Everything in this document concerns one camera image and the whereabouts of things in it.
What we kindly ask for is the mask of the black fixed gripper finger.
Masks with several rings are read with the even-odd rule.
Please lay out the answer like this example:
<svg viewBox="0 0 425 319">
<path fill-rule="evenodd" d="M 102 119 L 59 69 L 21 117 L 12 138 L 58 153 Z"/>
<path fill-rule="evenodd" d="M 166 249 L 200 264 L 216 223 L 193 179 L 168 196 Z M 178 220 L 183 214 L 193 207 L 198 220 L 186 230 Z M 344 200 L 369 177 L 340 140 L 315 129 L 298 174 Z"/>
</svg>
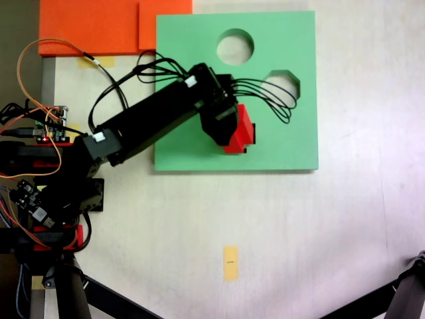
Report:
<svg viewBox="0 0 425 319">
<path fill-rule="evenodd" d="M 201 114 L 201 126 L 203 132 L 210 136 L 219 146 L 227 146 L 237 129 L 238 114 L 217 115 Z"/>
</svg>

